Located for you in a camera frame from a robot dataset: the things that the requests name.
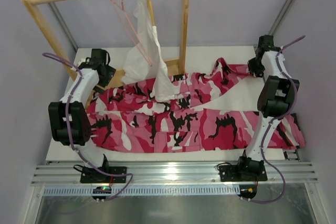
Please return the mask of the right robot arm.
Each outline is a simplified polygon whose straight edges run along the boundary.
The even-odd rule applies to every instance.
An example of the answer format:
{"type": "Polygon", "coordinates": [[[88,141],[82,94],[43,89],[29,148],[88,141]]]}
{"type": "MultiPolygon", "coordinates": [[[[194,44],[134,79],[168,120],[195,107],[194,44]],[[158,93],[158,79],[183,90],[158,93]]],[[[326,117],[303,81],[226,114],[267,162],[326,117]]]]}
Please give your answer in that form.
{"type": "Polygon", "coordinates": [[[257,128],[250,144],[238,159],[237,173],[240,181],[267,180],[265,152],[280,121],[293,109],[300,86],[299,81],[293,79],[286,70],[282,52],[301,39],[277,47],[272,35],[260,36],[255,57],[248,61],[249,72],[263,77],[265,84],[257,101],[257,128]]]}

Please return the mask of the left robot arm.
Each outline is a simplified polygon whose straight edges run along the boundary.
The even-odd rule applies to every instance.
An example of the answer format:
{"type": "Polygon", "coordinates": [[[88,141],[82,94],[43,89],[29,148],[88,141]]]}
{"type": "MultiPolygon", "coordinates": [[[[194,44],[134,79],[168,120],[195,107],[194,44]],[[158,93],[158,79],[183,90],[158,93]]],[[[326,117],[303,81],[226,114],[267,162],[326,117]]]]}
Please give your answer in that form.
{"type": "Polygon", "coordinates": [[[104,49],[92,49],[91,56],[80,60],[77,65],[52,53],[45,52],[43,56],[77,73],[68,92],[58,102],[48,106],[54,141],[69,146],[82,159],[81,183],[108,182],[110,166],[91,138],[91,124],[85,106],[96,86],[106,87],[116,72],[109,65],[109,53],[104,49]]]}

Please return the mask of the pink camouflage trousers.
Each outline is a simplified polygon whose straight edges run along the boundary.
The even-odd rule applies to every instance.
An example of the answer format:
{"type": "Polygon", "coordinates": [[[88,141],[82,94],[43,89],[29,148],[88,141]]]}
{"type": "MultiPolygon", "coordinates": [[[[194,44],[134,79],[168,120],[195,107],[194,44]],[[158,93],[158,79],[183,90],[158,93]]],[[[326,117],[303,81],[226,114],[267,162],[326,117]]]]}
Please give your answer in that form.
{"type": "Polygon", "coordinates": [[[159,102],[148,79],[106,90],[87,108],[92,140],[123,153],[177,153],[244,149],[257,128],[256,111],[223,111],[204,104],[225,95],[246,77],[246,65],[216,60],[210,74],[177,74],[177,94],[159,102]]]}

